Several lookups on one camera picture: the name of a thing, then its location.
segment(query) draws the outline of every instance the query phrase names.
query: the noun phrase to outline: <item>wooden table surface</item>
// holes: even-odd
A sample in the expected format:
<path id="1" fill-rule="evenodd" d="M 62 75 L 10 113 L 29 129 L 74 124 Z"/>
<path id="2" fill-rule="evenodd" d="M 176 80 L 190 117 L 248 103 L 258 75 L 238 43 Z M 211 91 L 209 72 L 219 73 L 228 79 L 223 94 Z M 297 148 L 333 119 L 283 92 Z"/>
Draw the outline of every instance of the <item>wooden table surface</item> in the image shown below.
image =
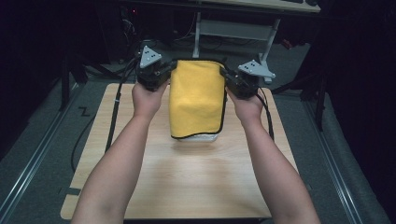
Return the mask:
<path id="1" fill-rule="evenodd" d="M 244 7 L 262 7 L 288 11 L 298 12 L 314 12 L 319 13 L 320 7 L 309 6 L 305 1 L 303 3 L 293 3 L 282 0 L 201 0 L 202 2 L 208 3 L 219 3 L 227 5 L 238 5 Z"/>
<path id="2" fill-rule="evenodd" d="M 106 89 L 70 188 L 82 189 L 105 153 L 117 87 L 118 84 L 110 84 Z M 133 114 L 132 87 L 133 84 L 122 86 L 114 139 Z M 253 174 L 247 141 L 233 102 L 227 102 L 223 130 L 215 142 L 180 142 L 170 136 L 169 88 L 151 122 L 143 167 L 125 218 L 270 217 Z M 264 91 L 276 144 L 296 168 L 272 94 Z M 262 123 L 267 127 L 265 112 Z M 71 219 L 77 201 L 78 196 L 66 195 L 62 218 Z"/>

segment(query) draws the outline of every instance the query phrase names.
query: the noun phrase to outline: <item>yellow towel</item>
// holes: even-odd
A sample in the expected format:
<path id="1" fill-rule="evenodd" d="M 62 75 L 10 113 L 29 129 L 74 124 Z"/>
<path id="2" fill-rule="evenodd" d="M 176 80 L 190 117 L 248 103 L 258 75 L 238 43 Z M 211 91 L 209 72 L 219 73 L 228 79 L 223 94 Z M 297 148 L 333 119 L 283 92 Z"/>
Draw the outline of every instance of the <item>yellow towel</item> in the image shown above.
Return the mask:
<path id="1" fill-rule="evenodd" d="M 221 66 L 212 61 L 177 61 L 169 93 L 172 137 L 221 132 L 226 100 Z"/>

